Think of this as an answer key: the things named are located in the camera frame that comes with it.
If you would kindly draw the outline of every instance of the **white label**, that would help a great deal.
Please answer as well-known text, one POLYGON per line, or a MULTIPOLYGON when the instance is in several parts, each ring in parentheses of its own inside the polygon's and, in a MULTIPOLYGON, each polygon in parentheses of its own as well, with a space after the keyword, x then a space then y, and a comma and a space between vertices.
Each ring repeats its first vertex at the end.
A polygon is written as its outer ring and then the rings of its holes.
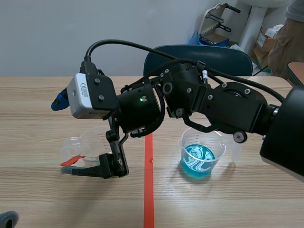
POLYGON ((79 96, 84 107, 92 107, 89 91, 86 84, 86 75, 78 73, 76 75, 76 83, 78 84, 79 96))
POLYGON ((270 28, 270 29, 267 29, 265 35, 269 36, 270 38, 273 38, 273 37, 275 37, 276 32, 277 32, 276 30, 270 28))
POLYGON ((259 35, 259 37, 257 39, 257 44, 260 47, 263 47, 265 40, 266 40, 266 37, 264 37, 263 34, 260 33, 260 35, 259 35))

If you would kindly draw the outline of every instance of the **white pipe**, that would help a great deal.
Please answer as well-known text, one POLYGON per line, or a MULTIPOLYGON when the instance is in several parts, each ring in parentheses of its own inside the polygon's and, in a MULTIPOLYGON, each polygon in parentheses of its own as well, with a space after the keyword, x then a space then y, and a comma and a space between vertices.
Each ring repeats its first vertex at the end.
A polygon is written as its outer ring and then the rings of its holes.
POLYGON ((251 8, 251 13, 246 23, 245 30, 240 40, 239 46, 247 54, 251 55, 253 47, 256 43, 257 36, 261 29, 264 16, 268 8, 255 7, 251 8))

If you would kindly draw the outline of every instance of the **blue liquid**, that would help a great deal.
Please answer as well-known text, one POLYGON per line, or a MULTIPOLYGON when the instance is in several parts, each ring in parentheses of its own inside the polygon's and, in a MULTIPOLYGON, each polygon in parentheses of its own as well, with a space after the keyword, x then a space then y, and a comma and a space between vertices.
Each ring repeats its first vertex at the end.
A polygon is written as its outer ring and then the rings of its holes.
MULTIPOLYGON (((189 154, 193 155, 195 158, 202 160, 213 160, 215 159, 214 154, 208 149, 206 146, 193 144, 186 147, 186 150, 189 154)), ((204 162, 198 161, 187 153, 183 153, 183 157, 181 158, 181 164, 184 170, 195 177, 202 177, 208 175, 212 168, 214 162, 204 162)))

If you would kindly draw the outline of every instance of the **person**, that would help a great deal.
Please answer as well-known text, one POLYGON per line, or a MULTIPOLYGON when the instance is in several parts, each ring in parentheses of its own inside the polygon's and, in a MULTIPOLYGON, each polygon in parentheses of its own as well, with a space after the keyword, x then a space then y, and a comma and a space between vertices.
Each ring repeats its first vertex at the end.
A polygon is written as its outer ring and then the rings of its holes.
POLYGON ((272 75, 288 79, 285 67, 291 62, 304 62, 304 0, 291 0, 285 11, 285 25, 278 31, 276 44, 269 53, 272 75))

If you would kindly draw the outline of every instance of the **cardboard box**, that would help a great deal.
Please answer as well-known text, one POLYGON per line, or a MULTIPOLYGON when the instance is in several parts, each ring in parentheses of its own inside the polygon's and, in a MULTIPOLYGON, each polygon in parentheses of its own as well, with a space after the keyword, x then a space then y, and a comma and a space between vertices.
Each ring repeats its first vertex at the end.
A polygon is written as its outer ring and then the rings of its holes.
POLYGON ((254 47, 252 58, 260 70, 268 65, 268 54, 269 52, 262 51, 258 45, 254 47))
POLYGON ((210 34, 208 36, 201 36, 200 42, 203 45, 217 46, 217 47, 227 47, 229 44, 229 38, 222 36, 217 33, 210 34))
POLYGON ((256 44, 261 48, 262 51, 270 52, 276 44, 275 41, 276 39, 266 36, 265 31, 260 31, 256 44))

